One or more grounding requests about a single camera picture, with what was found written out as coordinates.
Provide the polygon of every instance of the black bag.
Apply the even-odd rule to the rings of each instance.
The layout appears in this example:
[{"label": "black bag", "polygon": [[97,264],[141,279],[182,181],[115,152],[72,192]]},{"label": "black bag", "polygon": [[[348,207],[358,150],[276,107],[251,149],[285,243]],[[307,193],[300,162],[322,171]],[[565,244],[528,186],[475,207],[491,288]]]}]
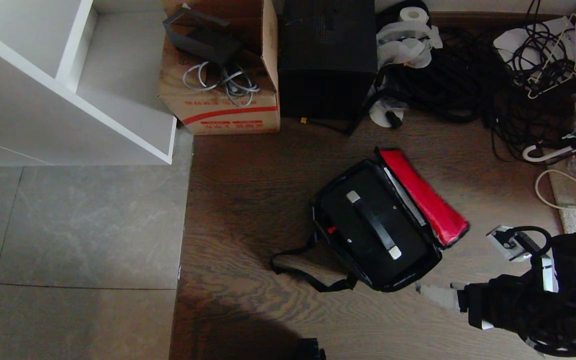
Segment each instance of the black bag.
[{"label": "black bag", "polygon": [[[384,162],[384,153],[400,155],[401,151],[377,149],[380,161],[363,160],[318,192],[312,204],[313,235],[306,246],[270,257],[270,268],[276,274],[294,274],[319,292],[353,289],[357,280],[377,291],[395,292],[426,275],[442,259],[441,250],[464,235],[468,223],[434,192],[428,194],[424,187],[421,193],[415,193],[417,198],[430,195],[428,199],[439,199],[440,203],[435,200],[432,204],[435,207],[443,204],[452,219],[456,219],[458,236],[441,244],[423,210],[397,178],[396,171]],[[405,164],[398,162],[397,167]],[[330,246],[350,270],[347,278],[325,285],[304,271],[275,264],[278,256],[300,255],[320,240]]]}]

